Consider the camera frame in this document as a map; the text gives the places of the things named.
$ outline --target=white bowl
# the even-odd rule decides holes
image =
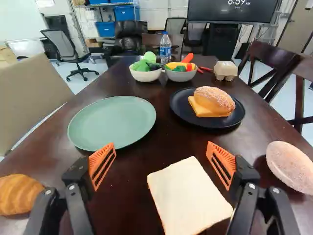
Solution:
[[[187,82],[193,79],[197,73],[197,69],[198,67],[195,66],[195,69],[190,72],[176,72],[165,68],[165,72],[168,78],[174,82]]]
[[[129,66],[129,70],[131,71],[133,78],[138,82],[153,82],[160,77],[162,72],[162,68],[150,72],[140,72],[132,70],[131,66],[132,65]]]

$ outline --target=dark wooden chair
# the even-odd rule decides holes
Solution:
[[[312,123],[313,117],[303,117],[304,112],[304,80],[313,82],[313,57],[302,56],[302,60],[299,65],[292,71],[296,75],[296,100],[295,100],[295,114],[294,119],[288,122],[294,126],[294,128],[302,133],[303,124]],[[286,81],[278,84],[280,89]]]
[[[268,83],[259,91],[259,95],[270,103],[279,90],[273,91],[275,85],[280,83],[291,74],[291,71],[300,61],[300,56],[296,53],[280,49],[278,47],[271,46],[266,43],[254,41],[246,52],[240,65],[238,66],[238,75],[240,75],[248,59],[250,58],[250,73],[248,85],[253,88],[260,83],[270,79]],[[255,61],[261,61],[262,63],[273,68],[267,74],[252,81],[253,70]]]

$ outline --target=black plate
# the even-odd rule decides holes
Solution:
[[[197,117],[191,105],[188,102],[188,97],[193,95],[195,88],[186,88],[179,90],[171,95],[171,109],[181,119],[206,128],[220,129],[228,128],[239,124],[245,116],[245,108],[236,98],[232,97],[236,103],[235,110],[228,117]]]

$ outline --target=beige chair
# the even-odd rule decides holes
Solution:
[[[73,96],[44,54],[0,69],[0,156]]]

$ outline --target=office chair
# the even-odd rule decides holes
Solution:
[[[69,77],[78,73],[83,77],[84,81],[88,80],[84,77],[85,72],[94,72],[96,75],[99,75],[97,71],[80,68],[78,63],[86,60],[90,56],[90,53],[79,57],[73,41],[61,29],[45,29],[41,30],[41,33],[53,44],[57,60],[60,62],[76,63],[77,70],[70,72],[70,75],[67,76],[67,82],[70,81]]]
[[[103,46],[104,58],[110,68],[125,56],[143,54],[142,34],[148,33],[146,21],[116,21],[115,43],[113,46]]]
[[[182,34],[186,26],[186,19],[183,17],[169,17],[166,19],[165,31],[168,34]]]
[[[44,53],[0,70],[0,156],[75,95]]]
[[[207,23],[188,23],[184,44],[188,47],[198,47],[202,45],[202,35]]]

